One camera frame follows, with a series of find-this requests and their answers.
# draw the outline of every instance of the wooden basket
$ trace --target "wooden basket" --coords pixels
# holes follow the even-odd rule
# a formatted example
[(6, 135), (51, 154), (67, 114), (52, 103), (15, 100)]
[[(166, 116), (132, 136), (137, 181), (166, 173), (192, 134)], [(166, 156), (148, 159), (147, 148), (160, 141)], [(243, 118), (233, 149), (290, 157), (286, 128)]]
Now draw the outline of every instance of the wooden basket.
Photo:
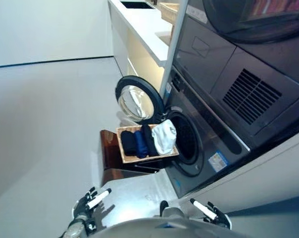
[(175, 25), (179, 3), (160, 2), (161, 18)]
[[(149, 127), (152, 129), (154, 126), (156, 126), (155, 124), (153, 125), (149, 125)], [(121, 157), (122, 157), (122, 162), (124, 164), (128, 164), (128, 163), (135, 163), (135, 162), (141, 162), (141, 161), (148, 161), (148, 160), (154, 160), (154, 159), (159, 159), (159, 158), (165, 158), (165, 157), (171, 157), (171, 156), (176, 156), (179, 155), (179, 152), (176, 148), (176, 146), (174, 146), (173, 149), (173, 153), (169, 154), (169, 155), (158, 155), (158, 156), (146, 156), (145, 158), (138, 158), (136, 156), (126, 156), (124, 154), (124, 150), (123, 150), (123, 146), (122, 146), (122, 141), (121, 141), (121, 133), (125, 130), (130, 131), (132, 133), (134, 133), (137, 130), (141, 130), (141, 125), (135, 125), (135, 126), (124, 126), (124, 127), (119, 127), (116, 129), (116, 136), (118, 138), (118, 142), (119, 142), (119, 147), (120, 147), (120, 152), (121, 152)]]

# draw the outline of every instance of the white countertop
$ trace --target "white countertop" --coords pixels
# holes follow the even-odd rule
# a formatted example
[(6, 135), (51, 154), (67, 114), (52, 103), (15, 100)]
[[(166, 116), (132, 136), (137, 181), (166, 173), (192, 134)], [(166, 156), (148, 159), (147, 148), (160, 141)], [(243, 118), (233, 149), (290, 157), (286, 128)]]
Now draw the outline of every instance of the white countertop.
[(128, 9), (120, 0), (108, 1), (141, 41), (157, 65), (164, 67), (169, 47), (156, 34), (164, 35), (171, 32), (172, 24), (161, 19), (161, 12), (157, 9)]

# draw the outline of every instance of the clothes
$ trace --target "clothes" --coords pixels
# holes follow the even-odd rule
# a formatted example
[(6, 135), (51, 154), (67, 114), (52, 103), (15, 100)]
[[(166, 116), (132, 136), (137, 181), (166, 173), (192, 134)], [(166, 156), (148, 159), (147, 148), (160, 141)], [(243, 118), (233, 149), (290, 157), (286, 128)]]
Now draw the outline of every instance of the clothes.
[(141, 132), (143, 134), (146, 146), (148, 147), (149, 156), (157, 156), (158, 152), (155, 148), (154, 138), (151, 135), (151, 129), (149, 125), (142, 125)]
[(171, 154), (176, 142), (176, 128), (171, 120), (155, 126), (151, 132), (157, 152), (160, 155)]
[(127, 130), (121, 132), (121, 141), (124, 154), (126, 156), (136, 156), (136, 140), (134, 134)]
[(138, 158), (145, 158), (148, 155), (148, 148), (143, 138), (143, 134), (137, 130), (134, 132), (135, 140), (136, 140), (136, 156)]

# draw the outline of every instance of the laundry basket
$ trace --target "laundry basket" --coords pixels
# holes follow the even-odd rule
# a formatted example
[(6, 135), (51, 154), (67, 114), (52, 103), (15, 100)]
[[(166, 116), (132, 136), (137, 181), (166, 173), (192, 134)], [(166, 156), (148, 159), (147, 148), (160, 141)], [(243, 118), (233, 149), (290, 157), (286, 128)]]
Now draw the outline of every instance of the laundry basket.
[[(153, 129), (153, 127), (155, 127), (156, 125), (149, 125), (149, 127), (151, 129)], [(141, 125), (135, 125), (135, 126), (124, 126), (124, 127), (119, 127), (116, 129), (116, 136), (118, 138), (118, 143), (119, 143), (119, 148), (120, 148), (120, 153), (121, 153), (121, 157), (122, 157), (122, 162), (124, 164), (128, 164), (128, 163), (136, 163), (136, 162), (141, 162), (141, 161), (148, 161), (148, 160), (155, 160), (155, 159), (160, 159), (160, 158), (167, 158), (167, 157), (171, 157), (171, 156), (176, 156), (179, 155), (179, 152), (176, 148), (176, 146), (174, 146), (173, 148), (173, 152), (169, 155), (158, 155), (158, 156), (146, 156), (145, 158), (138, 158), (136, 156), (126, 156), (124, 154), (124, 150), (123, 150), (123, 146), (122, 146), (122, 141), (121, 141), (121, 133), (125, 130), (130, 131), (132, 133), (134, 133), (137, 130), (141, 130)]]

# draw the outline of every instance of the wooden stool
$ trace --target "wooden stool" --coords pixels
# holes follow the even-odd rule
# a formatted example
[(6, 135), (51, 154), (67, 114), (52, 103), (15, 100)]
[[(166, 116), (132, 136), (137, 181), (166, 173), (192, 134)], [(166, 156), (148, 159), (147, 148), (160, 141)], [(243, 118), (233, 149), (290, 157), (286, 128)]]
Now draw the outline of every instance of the wooden stool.
[(103, 158), (102, 186), (111, 180), (153, 174), (165, 167), (161, 160), (124, 164), (116, 134), (108, 130), (101, 130), (100, 138)]

